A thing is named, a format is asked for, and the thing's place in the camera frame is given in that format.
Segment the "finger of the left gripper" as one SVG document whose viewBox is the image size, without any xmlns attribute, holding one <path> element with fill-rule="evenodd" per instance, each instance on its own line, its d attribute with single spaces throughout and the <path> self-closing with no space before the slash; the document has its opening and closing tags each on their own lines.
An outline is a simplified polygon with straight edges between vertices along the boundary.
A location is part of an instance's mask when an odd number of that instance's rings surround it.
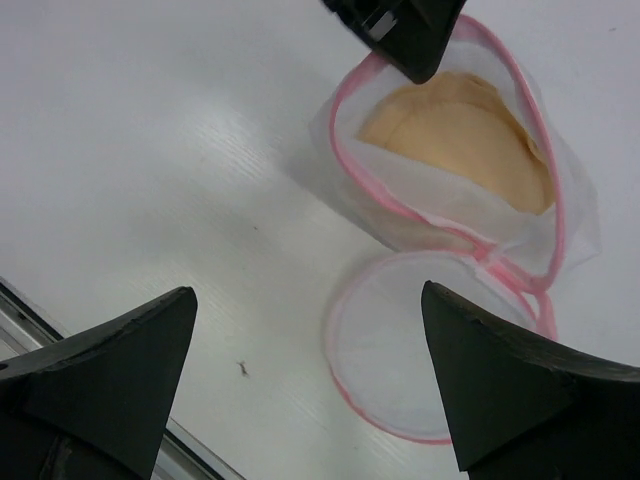
<svg viewBox="0 0 640 480">
<path fill-rule="evenodd" d="M 464 0 L 324 0 L 369 49 L 414 84 L 438 69 Z"/>
</svg>

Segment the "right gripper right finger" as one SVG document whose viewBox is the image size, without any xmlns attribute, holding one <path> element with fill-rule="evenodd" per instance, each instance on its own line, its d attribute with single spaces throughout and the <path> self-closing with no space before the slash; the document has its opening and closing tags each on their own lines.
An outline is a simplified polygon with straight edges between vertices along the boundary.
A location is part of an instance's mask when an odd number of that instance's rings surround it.
<svg viewBox="0 0 640 480">
<path fill-rule="evenodd" d="M 556 343 L 431 281 L 421 309 L 460 471 L 638 478 L 638 368 Z"/>
</svg>

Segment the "white mesh laundry bag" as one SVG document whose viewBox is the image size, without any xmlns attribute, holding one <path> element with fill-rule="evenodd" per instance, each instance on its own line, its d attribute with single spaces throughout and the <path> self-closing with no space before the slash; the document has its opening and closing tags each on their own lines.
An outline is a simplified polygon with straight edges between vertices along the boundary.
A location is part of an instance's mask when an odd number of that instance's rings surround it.
<svg viewBox="0 0 640 480">
<path fill-rule="evenodd" d="M 377 55 L 344 78 L 310 126 L 343 204 L 392 249 L 331 307 L 325 330 L 331 375 L 364 420 L 422 444 L 449 442 L 424 334 L 424 284 L 440 283 L 555 338 L 551 285 L 601 248 L 595 188 L 550 122 L 534 80 L 504 43 L 462 15 L 434 76 L 444 72 L 473 74 L 493 85 L 536 142 L 555 192 L 546 212 L 519 212 L 466 178 L 360 141 L 379 102 L 416 85 Z"/>
</svg>

